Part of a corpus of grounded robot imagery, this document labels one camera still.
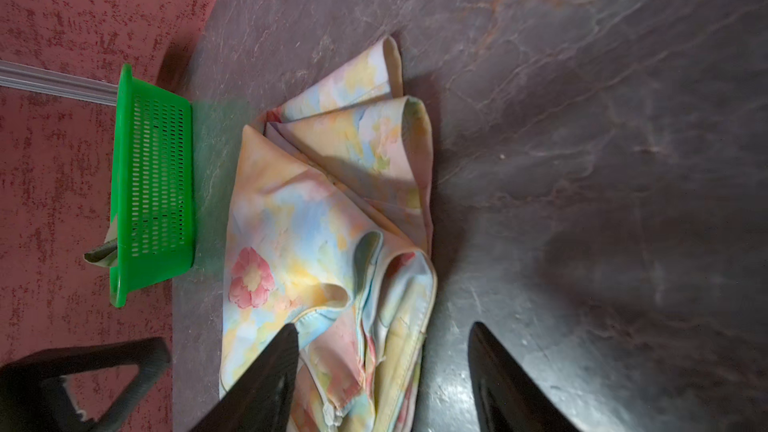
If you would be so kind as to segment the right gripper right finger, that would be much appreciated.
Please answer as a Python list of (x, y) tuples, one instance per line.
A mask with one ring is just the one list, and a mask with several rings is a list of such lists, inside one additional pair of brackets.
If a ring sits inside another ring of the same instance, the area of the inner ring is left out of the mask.
[(470, 329), (468, 364), (482, 432), (576, 429), (482, 322)]

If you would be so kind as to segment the olive green skirt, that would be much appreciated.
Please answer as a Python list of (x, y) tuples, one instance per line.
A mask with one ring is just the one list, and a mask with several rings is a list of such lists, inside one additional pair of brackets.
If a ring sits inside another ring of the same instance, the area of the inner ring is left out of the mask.
[(110, 220), (109, 229), (104, 242), (83, 255), (83, 259), (91, 265), (102, 268), (114, 267), (118, 262), (118, 217)]

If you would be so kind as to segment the floral pastel skirt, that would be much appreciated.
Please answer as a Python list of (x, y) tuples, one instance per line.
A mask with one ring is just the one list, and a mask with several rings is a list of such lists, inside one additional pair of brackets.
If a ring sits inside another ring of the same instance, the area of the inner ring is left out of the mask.
[(292, 431), (408, 431), (437, 293), (434, 151), (385, 37), (242, 132), (223, 274), (219, 391), (285, 325)]

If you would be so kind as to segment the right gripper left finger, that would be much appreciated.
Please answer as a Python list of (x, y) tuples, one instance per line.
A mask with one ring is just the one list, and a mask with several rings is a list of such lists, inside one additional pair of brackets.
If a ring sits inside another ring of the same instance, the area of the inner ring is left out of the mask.
[(284, 432), (298, 370), (298, 333), (285, 325), (195, 431)]

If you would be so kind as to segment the left aluminium corner post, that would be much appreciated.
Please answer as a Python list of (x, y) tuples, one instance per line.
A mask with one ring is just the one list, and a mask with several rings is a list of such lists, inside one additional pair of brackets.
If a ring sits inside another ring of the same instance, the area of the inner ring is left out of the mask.
[(2, 87), (107, 106), (117, 104), (118, 87), (114, 84), (5, 60), (0, 71)]

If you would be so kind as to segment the green plastic basket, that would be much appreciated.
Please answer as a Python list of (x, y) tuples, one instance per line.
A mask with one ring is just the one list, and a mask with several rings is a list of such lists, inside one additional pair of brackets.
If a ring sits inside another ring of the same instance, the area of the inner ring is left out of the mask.
[(186, 273), (195, 252), (193, 121), (188, 100), (134, 77), (119, 78), (110, 218), (116, 262), (110, 302)]

